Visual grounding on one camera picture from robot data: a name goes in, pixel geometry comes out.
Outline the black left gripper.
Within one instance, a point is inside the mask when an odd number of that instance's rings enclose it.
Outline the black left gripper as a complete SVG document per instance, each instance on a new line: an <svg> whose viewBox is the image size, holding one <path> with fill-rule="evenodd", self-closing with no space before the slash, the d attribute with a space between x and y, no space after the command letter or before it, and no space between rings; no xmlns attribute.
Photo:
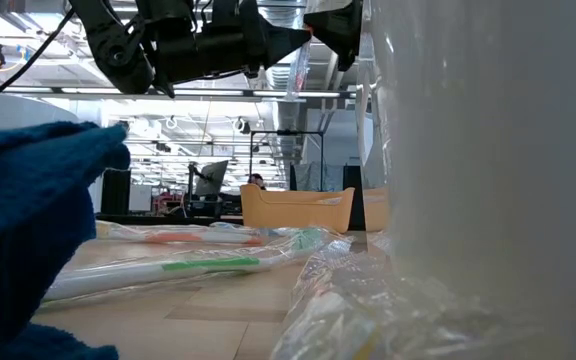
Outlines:
<svg viewBox="0 0 576 360"><path fill-rule="evenodd" d="M212 0L212 16L196 26L192 1L152 20L152 86L169 97L175 84L236 74L254 78L309 42L309 30L274 26L256 0Z"/></svg>

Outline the orange plastic bin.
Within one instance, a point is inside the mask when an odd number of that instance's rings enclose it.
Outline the orange plastic bin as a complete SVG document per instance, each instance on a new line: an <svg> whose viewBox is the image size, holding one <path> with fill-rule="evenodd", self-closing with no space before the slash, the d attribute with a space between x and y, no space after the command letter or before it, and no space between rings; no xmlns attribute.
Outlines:
<svg viewBox="0 0 576 360"><path fill-rule="evenodd" d="M348 231L353 188L341 192L268 191L240 187L243 223L252 228L322 227Z"/></svg>

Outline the white plastic bin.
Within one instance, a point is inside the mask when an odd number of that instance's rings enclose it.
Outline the white plastic bin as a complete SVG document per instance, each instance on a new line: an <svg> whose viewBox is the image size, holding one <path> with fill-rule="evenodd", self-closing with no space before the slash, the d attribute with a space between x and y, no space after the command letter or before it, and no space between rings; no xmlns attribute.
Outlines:
<svg viewBox="0 0 576 360"><path fill-rule="evenodd" d="M364 0L400 360L576 360L576 0Z"/></svg>
<svg viewBox="0 0 576 360"><path fill-rule="evenodd" d="M67 121L78 123L78 117L55 105L38 100L0 94L0 130L9 130Z"/></svg>

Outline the green toothbrush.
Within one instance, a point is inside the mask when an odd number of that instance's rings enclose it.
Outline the green toothbrush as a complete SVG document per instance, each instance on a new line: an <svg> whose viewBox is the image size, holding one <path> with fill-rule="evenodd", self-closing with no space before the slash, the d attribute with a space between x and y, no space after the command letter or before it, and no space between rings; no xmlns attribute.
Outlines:
<svg viewBox="0 0 576 360"><path fill-rule="evenodd" d="M213 273L263 272L306 258L332 239L329 231L318 227L280 228L277 232L277 237L262 246L187 250L63 269L43 300L77 298Z"/></svg>

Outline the grey monitor on arm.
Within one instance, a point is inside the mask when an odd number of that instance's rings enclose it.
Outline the grey monitor on arm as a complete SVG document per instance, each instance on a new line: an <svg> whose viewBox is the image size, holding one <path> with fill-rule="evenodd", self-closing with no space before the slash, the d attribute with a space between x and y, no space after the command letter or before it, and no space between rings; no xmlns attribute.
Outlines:
<svg viewBox="0 0 576 360"><path fill-rule="evenodd" d="M229 161L220 161L204 166L201 170L195 170L198 177L194 187L194 194L201 196L218 195L224 182L224 177Z"/></svg>

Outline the black cabinet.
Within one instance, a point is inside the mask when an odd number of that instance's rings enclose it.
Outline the black cabinet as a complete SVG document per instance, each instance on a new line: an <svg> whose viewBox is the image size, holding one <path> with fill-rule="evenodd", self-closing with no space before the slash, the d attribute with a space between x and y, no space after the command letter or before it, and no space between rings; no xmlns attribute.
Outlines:
<svg viewBox="0 0 576 360"><path fill-rule="evenodd" d="M360 166L345 165L343 167L343 188L354 189L348 229L350 231L365 231L366 222Z"/></svg>
<svg viewBox="0 0 576 360"><path fill-rule="evenodd" d="M108 169L103 174L100 212L105 215L127 215L131 172L129 170Z"/></svg>

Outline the blue folded cloth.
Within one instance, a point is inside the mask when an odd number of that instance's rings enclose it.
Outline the blue folded cloth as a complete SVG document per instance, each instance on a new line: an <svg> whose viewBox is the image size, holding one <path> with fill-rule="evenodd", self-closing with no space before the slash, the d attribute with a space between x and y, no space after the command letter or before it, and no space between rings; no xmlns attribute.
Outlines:
<svg viewBox="0 0 576 360"><path fill-rule="evenodd" d="M0 130L0 360L118 360L32 318L77 248L95 237L90 185L130 155L122 126Z"/></svg>

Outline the black ceiling light rail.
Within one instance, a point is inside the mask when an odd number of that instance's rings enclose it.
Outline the black ceiling light rail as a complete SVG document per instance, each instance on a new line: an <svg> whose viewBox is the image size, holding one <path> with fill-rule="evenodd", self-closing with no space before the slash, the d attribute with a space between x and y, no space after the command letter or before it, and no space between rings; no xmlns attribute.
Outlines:
<svg viewBox="0 0 576 360"><path fill-rule="evenodd" d="M24 87L12 86L3 90L7 94L30 97L99 97L117 99L137 99L144 97L168 98L168 95L149 89L145 93L126 94L109 87ZM283 90L236 90L214 88L178 88L173 90L174 98L260 98L260 99L288 99L288 92ZM355 99L354 91L302 91L294 99Z"/></svg>

